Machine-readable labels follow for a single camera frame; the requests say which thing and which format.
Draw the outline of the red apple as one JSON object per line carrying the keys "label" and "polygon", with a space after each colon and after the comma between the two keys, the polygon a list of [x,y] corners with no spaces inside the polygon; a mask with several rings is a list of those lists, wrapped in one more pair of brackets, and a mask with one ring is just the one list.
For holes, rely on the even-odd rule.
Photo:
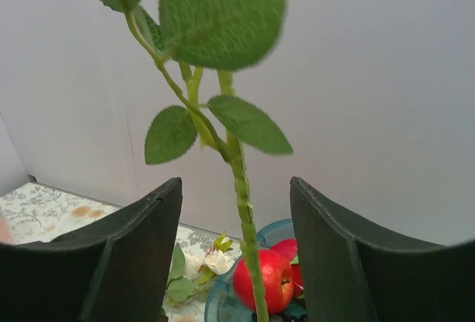
{"label": "red apple", "polygon": [[[270,250],[258,251],[265,286],[267,312],[276,315],[284,311],[292,300],[294,281],[290,261],[283,255]],[[237,263],[233,274],[233,286],[240,302],[252,312],[256,312],[252,279],[244,259]]]}

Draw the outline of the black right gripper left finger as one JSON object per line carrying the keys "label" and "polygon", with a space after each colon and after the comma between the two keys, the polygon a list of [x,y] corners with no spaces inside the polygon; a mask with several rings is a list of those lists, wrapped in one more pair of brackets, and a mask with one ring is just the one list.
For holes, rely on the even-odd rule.
{"label": "black right gripper left finger", "polygon": [[182,206],[172,178],[54,240],[1,246],[3,321],[158,321]]}

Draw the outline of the teal plastic fruit basket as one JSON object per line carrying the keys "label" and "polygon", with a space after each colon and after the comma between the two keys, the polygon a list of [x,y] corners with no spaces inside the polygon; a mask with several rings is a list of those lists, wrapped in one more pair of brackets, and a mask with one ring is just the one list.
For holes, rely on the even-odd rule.
{"label": "teal plastic fruit basket", "polygon": [[[279,220],[257,233],[258,247],[259,250],[270,249],[276,243],[293,237],[295,234],[292,221]],[[245,307],[234,290],[233,274],[240,259],[243,258],[239,258],[229,272],[218,278],[209,293],[205,307],[205,321],[256,321],[258,319],[257,312],[252,312]],[[267,305],[266,313],[270,316]]]}

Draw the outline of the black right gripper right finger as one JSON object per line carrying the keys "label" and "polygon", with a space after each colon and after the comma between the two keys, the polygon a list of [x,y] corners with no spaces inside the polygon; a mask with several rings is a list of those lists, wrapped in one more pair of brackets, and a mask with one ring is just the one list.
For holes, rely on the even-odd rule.
{"label": "black right gripper right finger", "polygon": [[311,321],[472,321],[474,242],[380,226],[299,177],[290,208]]}

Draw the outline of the floral patterned tablecloth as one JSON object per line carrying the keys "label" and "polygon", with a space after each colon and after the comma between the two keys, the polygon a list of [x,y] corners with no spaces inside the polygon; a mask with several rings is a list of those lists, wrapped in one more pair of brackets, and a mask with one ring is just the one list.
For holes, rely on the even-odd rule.
{"label": "floral patterned tablecloth", "polygon": [[[49,241],[109,215],[121,207],[80,197],[38,183],[27,183],[1,197],[1,212],[14,243]],[[186,255],[203,259],[219,234],[179,224],[176,242]],[[179,307],[165,306],[169,321],[205,321],[207,294]]]}

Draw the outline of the pink rose stem upper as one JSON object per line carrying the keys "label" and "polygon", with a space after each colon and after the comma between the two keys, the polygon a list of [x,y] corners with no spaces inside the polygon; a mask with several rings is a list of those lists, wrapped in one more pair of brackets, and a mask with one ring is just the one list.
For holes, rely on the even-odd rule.
{"label": "pink rose stem upper", "polygon": [[166,306],[180,306],[208,291],[233,266],[233,240],[223,231],[199,258],[175,243],[166,283]]}

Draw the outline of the dark purple grapes bunch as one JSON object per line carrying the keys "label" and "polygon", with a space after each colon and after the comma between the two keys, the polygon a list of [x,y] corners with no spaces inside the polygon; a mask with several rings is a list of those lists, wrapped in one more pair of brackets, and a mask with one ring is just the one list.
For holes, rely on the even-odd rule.
{"label": "dark purple grapes bunch", "polygon": [[282,312],[269,316],[269,322],[308,322],[307,306],[304,299],[294,298]]}

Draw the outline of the white rose stem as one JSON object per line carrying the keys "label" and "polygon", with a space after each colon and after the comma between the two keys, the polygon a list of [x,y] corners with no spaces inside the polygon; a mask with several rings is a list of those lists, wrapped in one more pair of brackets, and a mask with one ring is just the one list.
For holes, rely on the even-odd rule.
{"label": "white rose stem", "polygon": [[231,168],[255,311],[259,321],[269,320],[243,147],[273,156],[293,150],[267,114],[235,95],[233,74],[257,65],[273,50],[286,0],[159,0],[156,19],[141,0],[99,1],[124,15],[131,34],[180,100],[150,124],[145,163],[171,162],[200,142]]}

